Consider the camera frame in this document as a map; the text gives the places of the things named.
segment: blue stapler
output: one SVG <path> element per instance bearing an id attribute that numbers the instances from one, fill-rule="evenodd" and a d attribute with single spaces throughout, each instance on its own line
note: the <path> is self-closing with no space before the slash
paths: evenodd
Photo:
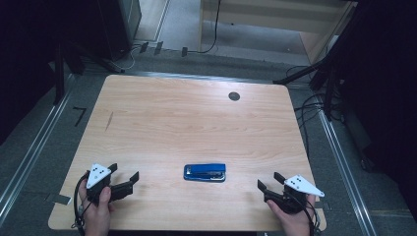
<path id="1" fill-rule="evenodd" d="M 187 164 L 184 166 L 184 179 L 204 182 L 224 182 L 226 165 L 223 163 Z"/>

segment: floor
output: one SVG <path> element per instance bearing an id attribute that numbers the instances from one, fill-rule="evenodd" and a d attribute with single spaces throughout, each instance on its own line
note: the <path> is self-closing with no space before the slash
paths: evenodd
<path id="1" fill-rule="evenodd" d="M 188 47 L 189 51 L 198 50 L 200 1 L 141 0 L 142 12 L 146 26 L 153 28 L 145 31 L 157 31 L 148 40 L 138 39 L 137 43 L 148 41 L 152 44 L 163 42 L 162 48 L 181 51 Z M 147 7 L 156 10 L 147 11 Z M 160 26 L 149 24 L 158 22 Z M 210 48 L 214 41 L 214 22 L 204 21 L 202 31 L 202 50 Z M 310 65 L 304 45 L 298 31 L 284 29 L 267 29 L 260 27 L 218 23 L 217 39 L 210 55 L 244 58 L 251 60 L 286 63 L 298 66 Z"/>

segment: black cable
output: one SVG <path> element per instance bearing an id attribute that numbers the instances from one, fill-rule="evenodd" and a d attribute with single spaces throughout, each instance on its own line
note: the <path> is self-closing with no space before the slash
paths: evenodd
<path id="1" fill-rule="evenodd" d="M 330 113 L 330 117 L 331 117 L 331 119 L 333 119 L 333 120 L 335 120 L 335 121 L 340 121 L 340 122 L 342 122 L 342 121 L 343 121 L 342 116 L 340 116 L 340 118 L 337 118 L 337 117 L 335 117 L 333 114 L 331 114 L 331 113 Z"/>
<path id="2" fill-rule="evenodd" d="M 308 108 L 310 108 L 310 110 L 304 112 L 304 114 L 311 113 L 311 112 L 317 111 L 317 110 L 319 110 L 319 111 L 322 110 L 322 108 L 318 107 L 318 106 L 312 106 L 312 107 L 308 107 Z"/>
<path id="3" fill-rule="evenodd" d="M 314 223 L 314 228 L 315 228 L 315 235 L 320 235 L 322 233 L 322 230 L 320 230 L 320 222 L 319 222 L 319 217 L 317 215 L 317 211 L 316 209 L 313 207 L 312 204 L 310 204 L 310 202 L 307 201 L 307 203 L 310 205 L 310 209 L 313 210 L 314 213 L 314 217 L 315 217 L 315 223 Z"/>
<path id="4" fill-rule="evenodd" d="M 321 111 L 322 111 L 323 109 L 322 108 L 320 108 L 318 111 L 316 111 L 316 113 L 313 115 L 313 116 L 311 116 L 309 119 L 307 119 L 307 120 L 305 120 L 303 123 L 301 123 L 301 125 L 299 125 L 298 126 L 298 128 L 301 128 L 301 127 L 303 127 L 303 126 L 305 126 L 305 124 L 306 124 L 306 122 L 308 122 L 308 121 L 310 121 L 310 120 L 312 120 L 312 119 L 314 119 Z"/>
<path id="5" fill-rule="evenodd" d="M 286 72 L 285 72 L 285 76 L 286 76 L 286 78 L 288 78 L 289 76 L 288 76 L 288 72 L 290 72 L 291 70 L 293 70 L 293 69 L 295 69 L 295 68 L 307 68 L 308 66 L 293 66 L 293 67 L 291 67 L 291 68 L 289 68 Z M 313 73 L 313 72 L 310 72 L 308 75 L 309 75 L 309 78 L 310 78 L 310 80 L 312 79 L 312 75 L 311 75 L 311 73 Z"/>
<path id="6" fill-rule="evenodd" d="M 323 105 L 323 103 L 322 102 L 310 103 L 310 104 L 307 104 L 304 108 L 314 108 L 314 107 L 317 107 L 317 105 Z M 302 106 L 294 108 L 294 111 L 301 110 L 302 108 L 303 108 Z"/>
<path id="7" fill-rule="evenodd" d="M 304 102 L 303 102 L 303 105 L 301 106 L 301 122 L 302 122 L 302 124 L 304 124 L 305 123 L 305 120 L 304 120 L 304 108 L 306 107 L 306 103 L 311 99 L 311 98 L 313 98 L 313 97 L 315 97 L 315 96 L 319 96 L 319 95 L 323 95 L 323 93 L 318 93 L 318 94 L 314 94 L 314 95 L 312 95 L 312 96 L 310 96 L 310 97 L 308 97 Z M 307 153 L 307 158 L 310 158 L 310 151 L 309 151 L 309 149 L 310 149 L 310 147 L 309 147 L 309 136 L 308 136 L 308 133 L 307 133 L 307 128 L 306 128 L 306 126 L 305 125 L 303 125 L 303 130 L 304 130 L 304 136 L 305 136 L 305 143 L 306 143 L 306 153 Z"/>
<path id="8" fill-rule="evenodd" d="M 303 70 L 301 70 L 299 72 L 296 72 L 295 74 L 293 74 L 293 75 L 291 75 L 289 77 L 286 77 L 286 78 L 281 79 L 281 80 L 278 80 L 278 81 L 272 81 L 272 83 L 274 85 L 287 85 L 288 83 L 291 83 L 291 82 L 293 82 L 293 81 L 295 81 L 295 80 L 297 80 L 297 79 L 299 79 L 299 78 L 301 78 L 301 77 L 303 77 L 305 75 L 308 75 L 308 74 L 310 74 L 312 72 L 318 71 L 324 65 L 325 59 L 322 59 L 321 61 L 318 61 L 315 64 L 313 64 L 313 65 L 311 65 L 309 67 L 306 67 L 305 69 L 303 69 Z"/>
<path id="9" fill-rule="evenodd" d="M 210 52 L 214 48 L 214 45 L 217 41 L 217 23 L 218 23 L 218 13 L 220 12 L 220 2 L 221 2 L 221 0 L 218 0 L 217 14 L 215 16 L 215 25 L 214 25 L 214 42 L 212 43 L 211 48 L 209 50 L 202 51 L 202 52 L 201 51 L 188 51 L 188 52 L 195 52 L 195 53 L 202 53 L 203 54 L 203 53 Z"/>
<path id="10" fill-rule="evenodd" d="M 83 182 L 83 180 L 85 180 L 87 178 L 89 178 L 89 172 L 87 172 L 85 175 L 83 175 L 80 178 L 79 182 L 77 183 L 76 189 L 74 191 L 74 215 L 75 215 L 76 219 L 75 219 L 74 224 L 71 226 L 71 228 L 76 228 L 77 227 L 80 235 L 82 235 L 82 236 L 86 235 L 86 232 L 84 231 L 84 228 L 83 228 L 83 226 L 84 226 L 83 215 L 84 215 L 84 212 L 86 212 L 86 211 L 84 210 L 82 215 L 79 214 L 77 201 L 78 201 L 78 192 L 79 192 L 81 182 Z"/>
<path id="11" fill-rule="evenodd" d="M 81 218 L 84 219 L 84 213 L 86 213 L 87 209 L 91 206 L 91 202 L 89 202 L 89 205 L 83 210 L 83 213 L 81 214 Z"/>
<path id="12" fill-rule="evenodd" d="M 300 201 L 298 201 L 294 196 L 292 196 L 291 194 L 289 194 L 288 192 L 285 192 L 285 195 L 290 197 L 292 200 L 294 200 L 300 207 L 301 209 L 303 209 L 303 211 L 306 213 L 307 218 L 309 219 L 309 228 L 310 228 L 310 236 L 314 236 L 315 235 L 315 223 L 313 222 L 313 218 L 312 216 L 309 214 L 309 212 L 307 211 L 307 207 L 303 206 Z"/>

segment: gray floor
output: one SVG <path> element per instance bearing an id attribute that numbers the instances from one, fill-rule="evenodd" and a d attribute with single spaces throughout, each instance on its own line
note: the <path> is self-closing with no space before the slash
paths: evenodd
<path id="1" fill-rule="evenodd" d="M 142 20 L 135 40 L 155 42 L 158 40 L 169 1 L 140 0 L 139 2 L 142 9 Z"/>
<path id="2" fill-rule="evenodd" d="M 193 46 L 197 47 L 197 36 L 190 34 L 194 31 L 184 29 L 185 23 L 191 23 L 191 25 L 196 23 L 193 16 L 198 13 L 194 12 L 196 6 L 198 6 L 197 2 L 199 1 L 170 1 L 158 37 L 159 41 L 164 41 L 163 47 L 165 49 L 180 50 L 183 46 L 188 46 L 192 50 Z M 190 13 L 194 15 L 185 16 L 184 11 L 186 9 L 189 9 Z M 211 26 L 212 23 L 207 22 L 205 24 L 207 33 L 205 33 L 204 42 L 207 42 L 207 45 L 210 42 Z M 187 57 L 181 57 L 180 51 L 163 50 L 155 56 L 152 48 L 142 54 L 139 53 L 139 50 L 136 50 L 132 53 L 136 63 L 130 70 L 126 71 L 126 74 L 138 75 L 143 72 L 149 72 L 148 75 L 159 76 L 183 74 L 183 77 L 195 77 L 193 75 L 197 75 L 199 78 L 204 76 L 206 79 L 212 80 L 270 84 L 272 80 L 284 78 L 287 70 L 293 66 L 308 64 L 307 56 L 302 51 L 301 41 L 299 37 L 297 39 L 297 32 L 282 31 L 280 35 L 275 35 L 279 32 L 273 31 L 269 34 L 270 30 L 268 29 L 247 30 L 244 26 L 233 26 L 233 29 L 221 29 L 221 27 L 229 28 L 231 26 L 219 25 L 218 50 L 216 49 L 212 53 L 189 54 Z M 245 35 L 233 40 L 233 42 L 236 42 L 234 44 L 228 38 L 232 38 L 236 33 L 232 33 L 233 35 L 228 33 L 235 30 L 242 30 L 242 33 L 255 30 L 261 33 L 262 38 L 258 38 L 257 35 Z M 283 38 L 282 44 L 275 44 L 274 40 L 270 39 L 271 35 L 273 35 L 273 38 L 281 36 Z M 275 48 L 275 50 L 270 52 L 269 48 Z M 116 63 L 123 67 L 130 67 L 133 61 L 127 55 L 125 59 Z M 8 212 L 0 228 L 0 235 L 77 235 L 75 231 L 49 229 L 47 221 L 53 203 L 44 199 L 50 193 L 59 193 L 102 83 L 108 75 L 103 69 L 89 61 L 86 61 L 86 65 L 88 68 L 82 76 L 73 77 L 74 87 L 68 96 L 62 114 L 51 131 L 49 139 L 45 141 L 42 150 L 39 152 L 28 180 L 22 186 L 22 190 Z M 288 86 L 294 107 L 300 107 L 305 99 L 313 94 L 308 89 L 309 80 L 309 77 L 305 77 Z M 2 190 L 6 189 L 12 180 L 13 175 L 30 149 L 30 144 L 35 139 L 36 133 L 48 117 L 52 109 L 53 98 L 54 90 L 45 95 L 15 129 L 6 143 L 0 147 L 2 163 L 0 165 L 2 173 L 0 188 Z M 74 106 L 87 109 L 86 115 L 78 126 L 75 126 L 75 124 L 79 120 L 80 111 L 73 109 Z M 315 111 L 306 113 L 306 119 L 313 117 L 315 113 Z M 335 129 L 346 162 L 353 179 L 356 181 L 360 196 L 363 198 L 377 234 L 417 235 L 416 222 L 398 193 L 396 184 L 383 173 L 370 174 L 363 171 L 359 163 L 359 153 L 354 147 L 346 128 L 337 121 L 333 121 L 331 124 Z M 306 128 L 308 136 L 303 129 L 300 129 L 300 132 L 305 144 L 308 139 L 308 153 L 316 184 L 326 193 L 322 201 L 326 206 L 325 216 L 328 228 L 322 235 L 364 235 L 320 116 L 309 119 Z M 111 234 L 191 235 L 187 232 L 112 232 Z M 257 234 L 282 235 L 280 232 L 258 232 Z"/>

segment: wooden table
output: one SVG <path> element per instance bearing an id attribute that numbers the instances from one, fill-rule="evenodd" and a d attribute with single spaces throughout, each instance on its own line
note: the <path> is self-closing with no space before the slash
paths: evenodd
<path id="1" fill-rule="evenodd" d="M 201 0 L 199 47 L 203 21 L 215 21 L 218 0 Z M 300 31 L 310 62 L 348 22 L 355 4 L 340 0 L 222 0 L 218 20 L 256 27 Z"/>
<path id="2" fill-rule="evenodd" d="M 278 171 L 314 183 L 288 90 L 276 85 L 109 76 L 60 194 L 72 196 L 94 162 L 118 164 L 112 184 L 141 173 L 134 194 L 114 202 L 120 230 L 279 230 L 257 180 L 281 191 Z M 183 179 L 185 164 L 211 162 L 226 164 L 225 182 Z M 72 206 L 49 218 L 52 229 L 73 222 Z"/>

